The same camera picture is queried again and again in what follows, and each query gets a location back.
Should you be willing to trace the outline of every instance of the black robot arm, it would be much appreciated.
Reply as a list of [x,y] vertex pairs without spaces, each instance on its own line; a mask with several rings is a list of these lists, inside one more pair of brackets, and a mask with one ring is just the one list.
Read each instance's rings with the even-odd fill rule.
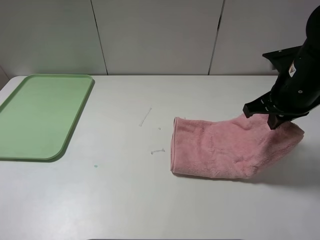
[[271,91],[246,103],[243,112],[268,114],[268,125],[275,129],[283,122],[308,115],[320,104],[320,6],[306,24],[306,40],[302,46],[265,53],[279,71]]

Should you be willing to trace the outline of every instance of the towel fold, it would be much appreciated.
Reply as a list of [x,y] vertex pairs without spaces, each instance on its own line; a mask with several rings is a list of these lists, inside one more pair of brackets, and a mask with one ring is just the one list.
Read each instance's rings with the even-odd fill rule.
[[171,171],[206,178],[247,179],[288,154],[304,137],[292,122],[270,130],[268,115],[228,121],[174,119]]

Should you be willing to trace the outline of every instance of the fabric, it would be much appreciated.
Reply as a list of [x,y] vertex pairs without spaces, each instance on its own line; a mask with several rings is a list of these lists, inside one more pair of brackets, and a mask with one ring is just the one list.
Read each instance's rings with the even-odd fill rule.
[[292,122],[270,130],[268,115],[228,121],[174,119],[171,171],[206,178],[247,179],[279,161],[304,137]]

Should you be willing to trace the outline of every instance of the white table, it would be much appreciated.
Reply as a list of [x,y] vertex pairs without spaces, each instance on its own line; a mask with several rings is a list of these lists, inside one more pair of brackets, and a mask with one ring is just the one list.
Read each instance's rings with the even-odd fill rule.
[[[23,78],[9,81],[0,103]],[[320,107],[295,121],[300,145],[256,178],[184,178],[170,172],[174,117],[236,117],[276,77],[93,78],[61,159],[0,161],[1,240],[319,239]]]

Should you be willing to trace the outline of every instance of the plastic tray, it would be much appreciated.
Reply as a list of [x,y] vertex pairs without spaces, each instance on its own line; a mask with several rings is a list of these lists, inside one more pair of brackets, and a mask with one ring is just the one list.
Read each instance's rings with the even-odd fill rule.
[[59,159],[93,85],[89,75],[27,76],[0,106],[0,161]]

